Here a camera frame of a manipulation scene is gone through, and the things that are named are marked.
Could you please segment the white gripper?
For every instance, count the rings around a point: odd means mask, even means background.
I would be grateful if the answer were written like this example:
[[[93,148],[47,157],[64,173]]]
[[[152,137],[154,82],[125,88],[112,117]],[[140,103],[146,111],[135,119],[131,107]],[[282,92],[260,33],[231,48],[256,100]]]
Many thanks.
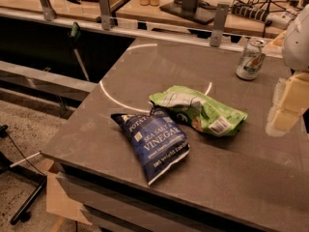
[[[289,132],[309,108],[309,5],[288,26],[282,56],[289,68],[299,72],[280,78],[275,86],[266,125],[266,133],[275,137]]]

